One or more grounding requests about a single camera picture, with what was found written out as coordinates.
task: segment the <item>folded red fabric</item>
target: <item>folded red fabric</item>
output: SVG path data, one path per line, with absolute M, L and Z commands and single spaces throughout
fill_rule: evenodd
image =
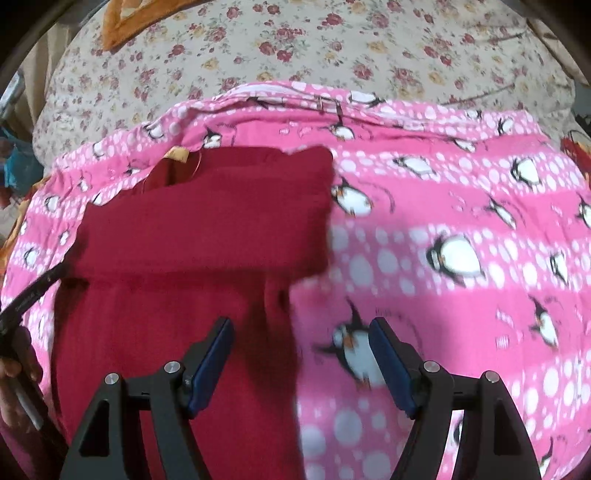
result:
M 53 381 L 71 440 L 109 372 L 150 374 L 230 317 L 236 342 L 191 423 L 214 479 L 301 480 L 289 285 L 326 269 L 332 155 L 203 151 L 189 181 L 89 205 L 56 298 Z M 152 478 L 163 478 L 142 422 Z

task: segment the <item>red rose print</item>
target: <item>red rose print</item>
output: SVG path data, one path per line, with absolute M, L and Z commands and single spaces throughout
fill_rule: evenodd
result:
M 391 12 L 399 14 L 403 11 L 402 7 L 400 6 L 400 3 L 396 2 L 395 0 L 390 0 L 386 5 L 388 6 L 388 10 L 390 10 Z
M 232 18 L 236 18 L 238 15 L 240 15 L 240 9 L 238 7 L 230 7 L 228 8 L 228 11 L 226 12 L 226 16 L 230 19 Z
M 435 49 L 434 49 L 433 47 L 429 47 L 429 46 L 427 46 L 427 47 L 425 47 L 423 50 L 424 50 L 424 51 L 425 51 L 425 53 L 426 53 L 427 55 L 429 55 L 429 56 L 430 56 L 432 59 L 436 59 L 436 58 L 437 58 L 437 55 L 438 55 L 438 54 L 437 54 L 437 52 L 435 51 Z
M 281 60 L 283 63 L 287 63 L 291 60 L 292 52 L 286 50 L 280 50 L 277 52 L 277 60 Z
M 259 50 L 264 55 L 273 55 L 275 53 L 275 47 L 273 45 L 271 45 L 267 41 L 261 43 L 261 46 L 259 47 Z
M 199 100 L 203 96 L 203 90 L 198 87 L 194 87 L 191 85 L 191 89 L 189 90 L 189 96 L 187 97 L 188 100 Z
M 168 54 L 168 58 L 176 57 L 177 55 L 180 55 L 181 53 L 184 53 L 184 45 L 177 43 L 173 47 L 172 51 Z
M 353 67 L 353 74 L 355 74 L 358 79 L 362 80 L 369 80 L 374 76 L 374 73 L 371 71 L 371 69 L 363 63 L 355 64 L 355 67 Z
M 222 80 L 222 90 L 227 92 L 228 90 L 234 88 L 238 85 L 238 77 L 229 77 L 227 79 Z
M 326 23 L 329 25 L 340 25 L 343 23 L 343 19 L 337 14 L 328 14 L 326 16 Z
M 386 28 L 390 21 L 386 15 L 376 12 L 371 17 L 371 23 L 378 28 Z

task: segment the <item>floral bedsheet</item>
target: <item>floral bedsheet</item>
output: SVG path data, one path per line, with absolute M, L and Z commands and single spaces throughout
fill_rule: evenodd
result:
M 102 50 L 103 11 L 79 32 L 34 133 L 40 161 L 172 104 L 291 80 L 488 110 L 526 109 L 550 137 L 577 128 L 573 82 L 501 0 L 214 0 Z

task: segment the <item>metal screw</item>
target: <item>metal screw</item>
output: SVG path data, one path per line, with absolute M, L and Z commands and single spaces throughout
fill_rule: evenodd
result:
M 484 376 L 490 383 L 497 383 L 501 379 L 499 374 L 497 372 L 493 372 L 492 370 L 486 372 Z
M 432 374 L 439 372 L 439 369 L 441 368 L 439 367 L 439 364 L 437 362 L 434 362 L 432 360 L 425 362 L 423 364 L 423 367 L 425 368 L 425 370 L 427 370 L 427 372 Z
M 181 364 L 178 362 L 168 362 L 164 365 L 164 371 L 168 374 L 173 374 L 181 370 Z
M 105 377 L 105 383 L 107 385 L 115 385 L 119 381 L 119 375 L 109 374 Z

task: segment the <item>white polka dot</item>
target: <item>white polka dot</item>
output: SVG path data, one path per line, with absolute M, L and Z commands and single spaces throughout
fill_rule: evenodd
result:
M 538 408 L 538 391 L 535 388 L 530 388 L 525 393 L 525 412 L 528 415 L 533 415 L 536 408 Z
M 300 432 L 301 453 L 307 460 L 313 460 L 326 451 L 324 434 L 316 425 L 304 425 Z
M 363 475 L 368 480 L 383 480 L 392 475 L 390 458 L 384 452 L 368 453 L 363 459 Z
M 564 365 L 562 366 L 562 371 L 566 378 L 570 378 L 571 374 L 573 373 L 573 363 L 570 360 L 564 362 Z
M 407 278 L 400 279 L 400 288 L 402 289 L 402 293 L 405 295 L 414 295 L 415 288 L 413 282 L 411 282 Z
M 521 394 L 521 384 L 515 380 L 513 382 L 513 385 L 511 385 L 511 396 L 513 398 L 519 398 L 519 395 Z
M 563 401 L 567 407 L 570 407 L 574 400 L 574 383 L 569 382 L 564 389 Z
M 551 398 L 558 391 L 558 372 L 555 368 L 549 368 L 544 376 L 544 394 Z
M 181 127 L 177 122 L 172 122 L 168 127 L 168 131 L 173 135 L 178 135 L 181 132 Z
M 378 268 L 382 273 L 391 275 L 398 270 L 398 259 L 387 248 L 382 248 L 378 252 Z
M 503 269 L 496 263 L 491 263 L 488 266 L 488 273 L 495 282 L 497 288 L 502 288 L 505 284 L 505 272 L 503 272 Z
M 426 244 L 429 240 L 429 234 L 424 228 L 411 228 L 408 231 L 408 236 L 417 245 Z
M 535 420 L 527 419 L 527 421 L 525 422 L 525 429 L 527 431 L 527 435 L 531 437 L 535 432 Z
M 349 263 L 349 275 L 358 287 L 369 287 L 374 282 L 374 271 L 367 259 L 357 254 Z
M 306 480 L 324 480 L 326 473 L 324 467 L 316 463 L 306 465 Z
M 342 446 L 357 445 L 363 432 L 361 418 L 353 410 L 343 409 L 335 417 L 334 430 L 335 438 Z
M 497 172 L 496 170 L 491 170 L 488 173 L 488 177 L 491 180 L 492 183 L 499 183 L 499 179 L 501 178 L 499 175 L 499 172 Z
M 583 388 L 581 389 L 581 400 L 585 405 L 589 402 L 589 397 L 591 397 L 591 387 L 583 385 Z
M 375 239 L 378 241 L 380 245 L 388 244 L 388 234 L 380 227 L 375 229 Z
M 344 171 L 355 171 L 355 170 L 357 170 L 357 164 L 353 160 L 343 160 L 340 163 L 340 167 Z
M 552 426 L 553 422 L 554 422 L 554 417 L 552 416 L 552 414 L 547 415 L 546 418 L 544 419 L 544 428 L 549 429 Z
M 353 480 L 355 478 L 355 471 L 350 466 L 342 466 L 339 469 L 340 480 Z
M 339 225 L 330 227 L 332 249 L 336 252 L 345 250 L 349 246 L 349 234 L 347 230 Z
M 535 269 L 533 263 L 528 262 L 524 265 L 523 278 L 525 280 L 525 283 L 527 283 L 529 286 L 533 286 L 538 283 L 538 272 Z
M 386 415 L 384 415 L 384 412 L 379 411 L 371 417 L 371 426 L 375 430 L 383 430 L 386 428 Z

